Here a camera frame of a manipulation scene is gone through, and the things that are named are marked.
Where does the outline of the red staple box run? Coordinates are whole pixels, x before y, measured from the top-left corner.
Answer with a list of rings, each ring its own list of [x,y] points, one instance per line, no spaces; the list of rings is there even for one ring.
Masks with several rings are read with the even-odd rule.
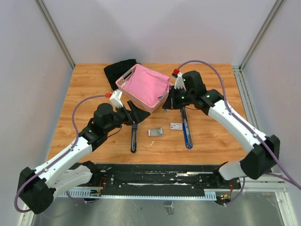
[[[171,130],[183,130],[183,124],[182,123],[170,123],[170,129]]]

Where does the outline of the silver staple strips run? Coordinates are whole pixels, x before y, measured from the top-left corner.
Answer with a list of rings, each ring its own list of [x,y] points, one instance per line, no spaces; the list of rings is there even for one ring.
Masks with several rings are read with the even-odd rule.
[[[148,136],[161,137],[161,136],[163,136],[163,129],[162,128],[149,129]]]

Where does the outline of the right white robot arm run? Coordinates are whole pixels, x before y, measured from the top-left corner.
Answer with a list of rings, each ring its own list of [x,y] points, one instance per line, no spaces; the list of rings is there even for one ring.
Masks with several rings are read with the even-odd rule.
[[[205,115],[220,123],[243,147],[246,157],[239,161],[223,163],[213,176],[213,183],[224,188],[231,179],[249,177],[258,179],[268,173],[279,159],[280,140],[267,136],[240,116],[215,89],[207,90],[197,71],[173,71],[175,84],[169,88],[164,109],[180,110],[194,105]]]

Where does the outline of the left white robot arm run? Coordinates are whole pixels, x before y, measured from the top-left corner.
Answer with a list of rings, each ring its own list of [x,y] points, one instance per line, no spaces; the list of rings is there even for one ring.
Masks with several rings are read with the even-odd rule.
[[[109,103],[98,105],[87,126],[82,131],[75,130],[76,137],[70,145],[42,165],[24,168],[18,179],[15,209],[20,213],[40,214],[69,189],[85,183],[98,185],[100,173],[86,166],[79,170],[70,170],[70,167],[100,147],[112,130],[139,124],[150,116],[150,112],[138,108],[132,101],[128,101],[128,105],[129,109],[123,105],[114,108]]]

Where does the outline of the pink plastic basket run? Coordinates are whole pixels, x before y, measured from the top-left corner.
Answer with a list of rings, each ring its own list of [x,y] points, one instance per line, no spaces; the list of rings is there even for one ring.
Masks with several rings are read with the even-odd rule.
[[[135,64],[117,79],[116,85],[130,100],[152,113],[166,100],[172,84],[169,76]]]

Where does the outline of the pink folded cloth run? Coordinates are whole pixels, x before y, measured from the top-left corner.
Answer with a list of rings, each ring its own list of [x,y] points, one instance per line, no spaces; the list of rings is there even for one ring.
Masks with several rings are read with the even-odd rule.
[[[153,106],[169,90],[169,82],[169,76],[136,64],[134,73],[123,87],[148,106]]]

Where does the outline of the black folded cloth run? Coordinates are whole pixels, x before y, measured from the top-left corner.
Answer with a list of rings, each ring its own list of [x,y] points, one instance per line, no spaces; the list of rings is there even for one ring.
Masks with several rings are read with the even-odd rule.
[[[131,69],[135,64],[137,64],[136,59],[127,59],[123,61],[119,61],[117,63],[106,66],[103,70],[105,76],[112,88],[112,90],[118,89],[116,85],[116,81],[129,69]]]

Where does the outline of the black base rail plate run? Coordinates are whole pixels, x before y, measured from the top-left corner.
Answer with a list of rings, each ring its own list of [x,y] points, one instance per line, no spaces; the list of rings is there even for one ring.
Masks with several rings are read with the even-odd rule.
[[[218,179],[216,165],[83,163],[92,169],[89,182],[80,186],[101,189],[101,196],[129,198],[192,198],[206,189],[227,192],[240,189],[238,177]]]

